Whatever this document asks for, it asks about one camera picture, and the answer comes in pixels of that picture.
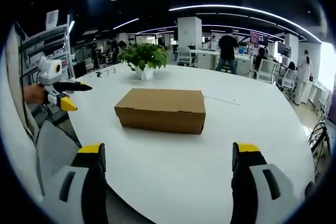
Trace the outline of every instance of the green plant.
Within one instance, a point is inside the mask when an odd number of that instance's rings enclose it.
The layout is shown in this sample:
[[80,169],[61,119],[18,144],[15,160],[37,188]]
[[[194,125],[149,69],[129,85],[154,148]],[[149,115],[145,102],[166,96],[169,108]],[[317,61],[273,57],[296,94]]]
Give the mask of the green plant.
[[121,53],[122,62],[127,62],[127,65],[135,71],[131,64],[139,67],[142,71],[146,64],[150,68],[160,68],[167,64],[167,54],[164,48],[154,44],[134,44],[123,50]]

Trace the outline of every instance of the ceiling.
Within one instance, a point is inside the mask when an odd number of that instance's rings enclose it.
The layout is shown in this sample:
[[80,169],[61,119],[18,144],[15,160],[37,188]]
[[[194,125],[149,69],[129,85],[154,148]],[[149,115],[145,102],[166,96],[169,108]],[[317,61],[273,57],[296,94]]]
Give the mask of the ceiling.
[[[268,34],[298,33],[300,39],[317,42],[312,36],[298,27],[283,20],[258,12],[235,8],[192,8],[169,12],[169,9],[181,6],[221,4],[251,7],[263,10],[310,30],[321,40],[332,40],[331,28],[327,26],[321,0],[20,0],[17,19],[24,31],[33,35],[45,29],[45,15],[48,11],[59,9],[59,23],[66,21],[70,14],[75,21],[71,31],[71,42],[86,42],[95,36],[112,38],[117,33],[137,33],[140,31],[175,26],[179,17],[198,16],[202,24],[226,25],[254,29]],[[122,26],[113,27],[139,18],[139,20]],[[97,29],[93,35],[84,36],[88,30]],[[225,30],[223,27],[203,27],[203,31]]]

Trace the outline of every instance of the white table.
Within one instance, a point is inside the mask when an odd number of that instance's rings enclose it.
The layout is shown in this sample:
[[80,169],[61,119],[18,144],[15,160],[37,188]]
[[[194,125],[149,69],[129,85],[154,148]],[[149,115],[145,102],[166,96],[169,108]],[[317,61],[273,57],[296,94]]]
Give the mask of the white table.
[[[198,54],[199,68],[215,70],[217,62],[221,55],[220,51],[191,49],[191,53]],[[240,76],[249,76],[252,69],[251,58],[249,55],[236,54],[237,59],[237,74]]]
[[319,99],[323,93],[323,87],[316,82],[309,81],[302,94],[301,102],[307,104],[308,100],[316,107],[319,106]]
[[[205,69],[167,65],[147,81],[126,65],[117,73],[79,78],[93,87],[71,98],[69,112],[83,145],[103,142],[106,179],[142,215],[159,224],[229,223],[232,143],[256,144],[303,199],[314,181],[313,159],[303,127],[276,86]],[[201,135],[123,128],[114,106],[131,88],[202,90],[206,118]]]

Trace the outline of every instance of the potted plant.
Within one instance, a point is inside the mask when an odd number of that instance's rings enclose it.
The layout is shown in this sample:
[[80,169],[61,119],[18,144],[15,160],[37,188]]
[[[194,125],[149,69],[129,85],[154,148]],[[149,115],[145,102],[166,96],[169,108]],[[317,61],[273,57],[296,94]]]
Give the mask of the potted plant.
[[134,44],[121,54],[122,62],[136,72],[137,78],[147,80],[153,77],[153,69],[166,66],[167,54],[164,48],[150,43]]

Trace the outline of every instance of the cardboard box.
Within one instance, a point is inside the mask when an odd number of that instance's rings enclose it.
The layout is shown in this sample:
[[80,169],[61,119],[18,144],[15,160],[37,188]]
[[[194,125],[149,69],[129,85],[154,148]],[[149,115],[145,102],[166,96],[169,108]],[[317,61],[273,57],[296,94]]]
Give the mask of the cardboard box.
[[201,91],[132,89],[114,107],[122,126],[201,134],[205,121]]

